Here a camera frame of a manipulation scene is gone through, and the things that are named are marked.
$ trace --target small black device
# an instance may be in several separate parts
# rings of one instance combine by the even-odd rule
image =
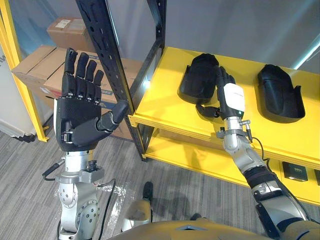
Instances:
[[[258,74],[258,110],[277,123],[293,123],[306,115],[301,86],[292,85],[280,67],[266,64]]]
[[[299,182],[308,181],[307,170],[304,166],[288,163],[285,161],[282,162],[282,166],[285,178],[296,180]]]

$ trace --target silver robotic arm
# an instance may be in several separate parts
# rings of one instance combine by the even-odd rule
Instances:
[[[75,71],[77,54],[72,48],[66,51],[62,93],[54,101],[55,136],[65,156],[42,174],[44,180],[59,184],[60,240],[93,237],[100,215],[93,183],[105,175],[105,170],[93,160],[93,150],[118,127],[128,110],[128,103],[120,100],[111,111],[101,115],[100,85],[104,73],[97,70],[94,75],[97,63],[89,61],[84,52],[78,58]],[[62,164],[65,164],[64,172],[47,178]]]
[[[302,236],[303,239],[315,239],[313,230],[319,230],[319,225],[308,221],[310,219],[303,206],[251,148],[250,121],[242,121],[245,110],[243,89],[235,84],[233,77],[223,67],[217,67],[216,81],[220,102],[218,114],[224,122],[224,127],[216,135],[223,139],[223,148],[231,155],[251,187],[258,203],[256,210],[266,233],[274,239],[302,239]],[[295,236],[292,235],[293,223],[304,226]]]

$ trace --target yellow shelf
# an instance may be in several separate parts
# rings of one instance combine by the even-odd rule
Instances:
[[[153,132],[145,156],[249,187],[246,179],[226,152],[162,137],[159,136],[158,130]],[[298,182],[284,178],[280,161],[271,159],[270,168],[299,200],[320,205],[320,186],[317,185],[312,169],[307,169],[308,181]]]
[[[200,117],[195,105],[179,98],[177,91],[187,65],[200,52],[166,47],[151,80],[150,88],[144,94],[137,110],[130,118],[131,123],[145,124],[178,134],[220,143],[216,131],[223,122]],[[320,76],[315,73],[283,67],[294,86],[302,85],[305,117],[294,123],[276,123],[261,116],[257,108],[255,93],[258,72],[264,63],[233,57],[215,55],[221,66],[231,74],[245,95],[243,119],[251,120],[252,135],[258,137],[265,149],[265,155],[279,161],[320,170]],[[217,93],[211,100],[212,106],[219,106]]]

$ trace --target yellow shelf frame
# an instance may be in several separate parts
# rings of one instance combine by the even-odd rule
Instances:
[[[249,187],[226,152],[159,136],[158,129],[153,132],[144,156]],[[271,158],[269,166],[299,200],[320,206],[320,186],[313,169],[307,168],[308,181],[299,182],[285,178],[281,161]]]
[[[223,126],[220,118],[200,117],[195,105],[179,98],[177,91],[186,65],[201,52],[166,47],[152,77],[150,88],[138,108],[129,116],[131,125],[138,124],[164,129],[196,139],[219,144],[215,132]],[[294,86],[301,92],[306,116],[289,124],[275,123],[260,115],[257,108],[255,81],[264,63],[215,55],[245,92],[246,111],[243,119],[251,120],[251,131],[263,143],[265,155],[279,161],[320,170],[320,76],[319,74],[283,67]],[[216,92],[210,102],[217,107]],[[253,143],[260,153],[260,146]]]
[[[0,18],[0,44],[9,68],[13,69],[20,63],[21,55],[8,0],[0,0],[0,10],[2,15],[2,19]],[[44,129],[48,127],[42,127],[32,92],[14,74],[12,74],[12,76],[35,128],[38,139],[47,142],[49,138],[45,136]]]

